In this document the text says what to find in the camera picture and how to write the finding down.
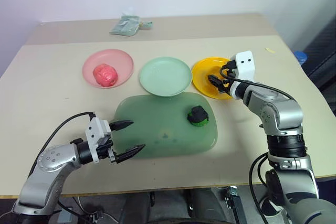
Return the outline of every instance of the table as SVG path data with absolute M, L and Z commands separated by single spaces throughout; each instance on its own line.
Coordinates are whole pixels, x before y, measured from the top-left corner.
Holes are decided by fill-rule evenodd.
M 153 30 L 134 37 L 111 36 L 117 20 L 55 22 L 37 26 L 0 78 L 0 195 L 17 197 L 30 167 L 51 132 L 66 118 L 95 111 L 112 120 L 119 103 L 147 94 L 139 70 L 149 60 L 170 56 L 190 67 L 207 57 L 229 58 L 251 50 L 255 80 L 297 99 L 304 113 L 304 139 L 317 177 L 336 174 L 336 118 L 276 31 L 258 14 L 153 18 Z M 118 48 L 129 53 L 134 74 L 123 85 L 97 89 L 85 83 L 81 66 L 94 52 Z M 187 92 L 198 92 L 192 85 Z M 130 159 L 87 164 L 66 180 L 63 194 L 110 194 L 168 188 L 240 185 L 248 182 L 252 161 L 267 151 L 260 119 L 238 100 L 207 98 L 218 141 L 190 156 Z M 88 118 L 67 124 L 52 145 L 84 137 Z M 262 167 L 262 173 L 270 169 Z M 258 182 L 257 175 L 253 181 Z

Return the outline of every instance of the green silicone mat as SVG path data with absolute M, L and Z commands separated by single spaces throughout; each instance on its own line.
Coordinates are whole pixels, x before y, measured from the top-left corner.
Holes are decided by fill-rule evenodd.
M 187 120 L 192 107 L 201 105 L 209 122 L 193 126 Z M 196 93 L 181 93 L 174 97 L 137 95 L 123 100 L 114 121 L 133 120 L 125 129 L 113 132 L 113 148 L 117 153 L 138 145 L 146 147 L 135 157 L 178 156 L 204 152 L 217 142 L 217 125 L 207 100 Z

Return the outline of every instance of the pink bowl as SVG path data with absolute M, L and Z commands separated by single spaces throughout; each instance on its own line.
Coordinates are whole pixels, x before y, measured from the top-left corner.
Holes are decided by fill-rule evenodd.
M 93 76 L 93 70 L 100 64 L 108 64 L 115 68 L 118 74 L 117 82 L 111 87 L 102 87 L 96 82 Z M 84 63 L 82 74 L 84 79 L 92 86 L 102 89 L 110 89 L 122 85 L 132 75 L 134 70 L 134 63 L 132 57 L 119 49 L 106 49 L 95 52 Z

